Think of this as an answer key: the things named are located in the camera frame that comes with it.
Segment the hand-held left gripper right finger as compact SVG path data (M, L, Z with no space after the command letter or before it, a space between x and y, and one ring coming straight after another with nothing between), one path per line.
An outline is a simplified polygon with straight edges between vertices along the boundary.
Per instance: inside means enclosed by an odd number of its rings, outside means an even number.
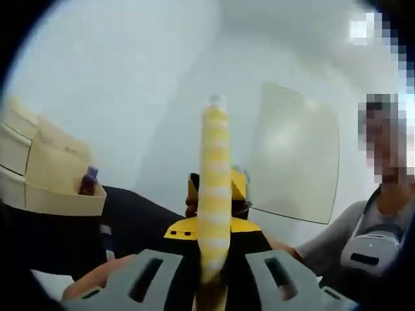
M227 310L355 309L288 253L271 250L259 226L233 218L231 232Z

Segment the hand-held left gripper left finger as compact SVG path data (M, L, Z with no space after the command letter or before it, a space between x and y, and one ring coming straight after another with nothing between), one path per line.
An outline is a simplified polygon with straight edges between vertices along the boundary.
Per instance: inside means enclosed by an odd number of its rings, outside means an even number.
M64 301L65 310L196 310L197 273L185 256L145 249L111 272L104 288Z

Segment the person's left hand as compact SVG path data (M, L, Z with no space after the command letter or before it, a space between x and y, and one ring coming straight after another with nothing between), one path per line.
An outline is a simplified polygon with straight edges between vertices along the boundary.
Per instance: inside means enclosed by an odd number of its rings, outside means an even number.
M62 300L70 300L84 295L87 292L96 288L104 288L108 281L110 274L122 268L125 264L136 258L136 254L128 255L120 259L114 259L106 262L89 273L85 274L82 278L69 285L62 294Z

